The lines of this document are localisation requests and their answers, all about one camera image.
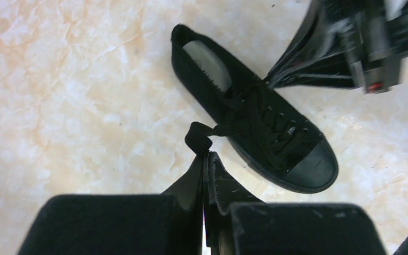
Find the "shoe insole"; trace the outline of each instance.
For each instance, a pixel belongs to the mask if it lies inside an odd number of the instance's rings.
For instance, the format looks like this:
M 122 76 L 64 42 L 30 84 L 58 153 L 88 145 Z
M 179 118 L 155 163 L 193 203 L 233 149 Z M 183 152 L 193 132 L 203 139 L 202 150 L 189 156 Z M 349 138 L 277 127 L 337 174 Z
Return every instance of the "shoe insole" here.
M 183 49 L 221 92 L 225 93 L 231 87 L 229 70 L 203 42 L 191 41 Z

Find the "shoelace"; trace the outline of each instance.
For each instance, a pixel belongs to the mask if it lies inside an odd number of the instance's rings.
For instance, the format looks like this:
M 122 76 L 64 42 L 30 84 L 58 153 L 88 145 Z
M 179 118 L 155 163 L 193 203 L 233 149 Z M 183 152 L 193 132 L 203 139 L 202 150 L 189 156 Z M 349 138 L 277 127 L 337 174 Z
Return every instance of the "shoelace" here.
M 254 139 L 274 168 L 283 168 L 283 158 L 301 143 L 307 129 L 296 130 L 294 121 L 285 122 L 284 114 L 275 114 L 265 106 L 265 92 L 259 82 L 249 86 L 244 95 L 247 117 L 230 124 L 216 125 L 214 128 L 200 122 L 193 122 L 185 136 L 185 143 L 198 156 L 204 157 L 212 146 L 211 136 L 233 137 L 251 131 Z

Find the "marble floor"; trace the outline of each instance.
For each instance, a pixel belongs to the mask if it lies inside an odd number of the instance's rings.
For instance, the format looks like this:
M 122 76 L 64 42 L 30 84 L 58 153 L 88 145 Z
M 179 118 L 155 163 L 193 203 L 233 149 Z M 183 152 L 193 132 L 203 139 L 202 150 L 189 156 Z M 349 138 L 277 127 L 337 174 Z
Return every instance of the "marble floor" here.
M 188 168 L 192 121 L 213 124 L 181 86 L 170 32 L 185 23 L 265 76 L 308 0 L 0 0 L 0 254 L 15 254 L 61 193 L 158 193 Z M 401 2 L 387 2 L 396 9 Z M 350 202 L 393 253 L 408 235 L 408 60 L 404 83 L 278 90 L 325 133 L 340 165 L 328 190 L 272 185 L 214 139 L 226 168 L 268 202 Z

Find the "robotic arm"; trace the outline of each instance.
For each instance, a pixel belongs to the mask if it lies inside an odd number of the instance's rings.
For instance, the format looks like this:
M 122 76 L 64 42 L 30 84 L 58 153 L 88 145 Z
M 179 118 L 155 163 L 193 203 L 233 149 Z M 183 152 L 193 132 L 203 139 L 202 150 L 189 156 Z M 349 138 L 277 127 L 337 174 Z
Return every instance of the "robotic arm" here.
M 386 20 L 383 0 L 312 0 L 289 47 L 268 73 L 272 89 L 303 84 L 386 92 L 408 57 L 408 2 Z

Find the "rubber toe cap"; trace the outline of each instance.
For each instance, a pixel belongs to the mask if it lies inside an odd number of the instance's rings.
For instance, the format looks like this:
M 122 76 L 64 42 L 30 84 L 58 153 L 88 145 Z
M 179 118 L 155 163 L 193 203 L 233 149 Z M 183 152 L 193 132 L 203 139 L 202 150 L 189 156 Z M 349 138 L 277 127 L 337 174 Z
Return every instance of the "rubber toe cap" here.
M 283 181 L 314 193 L 330 187 L 337 175 L 337 160 L 329 145 L 322 140 L 284 176 Z

